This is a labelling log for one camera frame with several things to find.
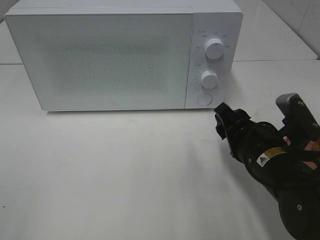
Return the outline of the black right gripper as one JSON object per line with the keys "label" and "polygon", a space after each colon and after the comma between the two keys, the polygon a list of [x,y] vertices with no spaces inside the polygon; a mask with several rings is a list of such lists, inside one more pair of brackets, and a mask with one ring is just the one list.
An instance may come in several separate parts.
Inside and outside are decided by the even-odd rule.
{"label": "black right gripper", "polygon": [[[285,93],[275,103],[284,115],[279,132],[291,145],[307,145],[320,138],[320,126],[297,93]],[[228,139],[231,155],[243,163],[255,180],[289,180],[290,155],[277,129],[268,122],[253,122],[241,108],[221,103],[214,109],[216,131]]]}

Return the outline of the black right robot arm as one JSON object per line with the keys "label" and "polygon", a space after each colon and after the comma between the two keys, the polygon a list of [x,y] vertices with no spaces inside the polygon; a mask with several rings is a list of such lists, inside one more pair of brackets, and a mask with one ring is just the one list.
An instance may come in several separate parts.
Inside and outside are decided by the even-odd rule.
{"label": "black right robot arm", "polygon": [[320,126],[297,93],[276,99],[283,127],[254,122],[243,109],[221,103],[216,131],[230,154],[278,203],[281,220],[297,240],[320,237]]}

